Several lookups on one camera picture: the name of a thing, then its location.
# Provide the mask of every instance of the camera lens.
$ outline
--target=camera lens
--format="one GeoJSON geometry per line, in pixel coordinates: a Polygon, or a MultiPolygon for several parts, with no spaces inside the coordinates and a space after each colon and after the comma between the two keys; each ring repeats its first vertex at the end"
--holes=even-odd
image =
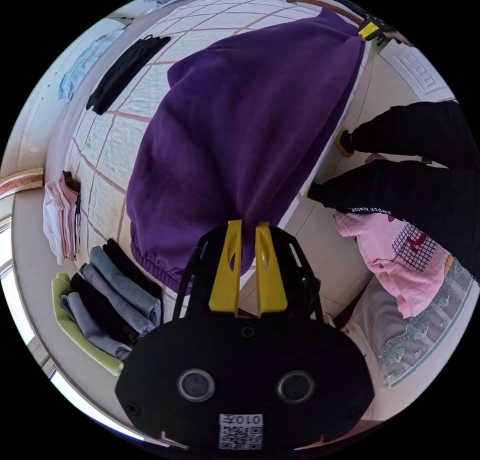
{"type": "Polygon", "coordinates": [[[315,390],[311,375],[303,371],[289,372],[277,385],[278,396],[288,404],[301,404],[308,400],[315,390]]]}
{"type": "Polygon", "coordinates": [[[191,369],[182,373],[178,379],[180,395],[191,402],[204,402],[215,392],[213,378],[203,370],[191,369]]]}

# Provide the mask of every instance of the yellow clip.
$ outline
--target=yellow clip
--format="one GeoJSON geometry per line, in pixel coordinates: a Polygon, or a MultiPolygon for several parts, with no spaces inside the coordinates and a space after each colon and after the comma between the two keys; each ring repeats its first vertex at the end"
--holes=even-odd
{"type": "Polygon", "coordinates": [[[358,33],[361,35],[362,40],[365,40],[378,29],[379,27],[375,23],[369,22],[362,30],[359,30],[358,33]]]}
{"type": "Polygon", "coordinates": [[[242,258],[242,221],[228,223],[223,250],[218,263],[215,281],[208,306],[213,312],[239,311],[240,265],[242,258]]]}
{"type": "Polygon", "coordinates": [[[267,223],[262,223],[256,228],[255,257],[258,316],[284,312],[287,308],[287,297],[267,223]]]}

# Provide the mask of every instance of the plaid pattern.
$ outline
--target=plaid pattern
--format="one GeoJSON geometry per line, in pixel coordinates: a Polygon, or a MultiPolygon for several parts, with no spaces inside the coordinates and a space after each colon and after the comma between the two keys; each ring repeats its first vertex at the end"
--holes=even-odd
{"type": "Polygon", "coordinates": [[[411,224],[403,228],[392,245],[397,258],[409,267],[423,272],[432,258],[437,243],[411,224]]]}

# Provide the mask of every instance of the green cloth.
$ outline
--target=green cloth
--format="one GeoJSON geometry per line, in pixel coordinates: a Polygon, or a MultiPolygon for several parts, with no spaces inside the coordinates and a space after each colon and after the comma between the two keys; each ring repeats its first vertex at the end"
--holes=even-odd
{"type": "Polygon", "coordinates": [[[124,364],[121,360],[98,349],[87,341],[78,327],[63,310],[60,304],[60,297],[68,295],[70,290],[70,277],[67,274],[58,274],[51,282],[51,294],[53,298],[53,311],[60,328],[80,347],[87,355],[105,367],[111,374],[118,377],[122,372],[124,364]]]}

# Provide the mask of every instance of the pink t-shirt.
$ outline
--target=pink t-shirt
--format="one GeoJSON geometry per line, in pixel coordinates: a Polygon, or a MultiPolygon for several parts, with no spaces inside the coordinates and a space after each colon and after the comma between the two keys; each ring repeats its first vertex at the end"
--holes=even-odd
{"type": "Polygon", "coordinates": [[[344,237],[356,236],[367,267],[393,295],[403,318],[422,312],[445,278],[449,253],[408,222],[389,215],[335,213],[344,237]]]}

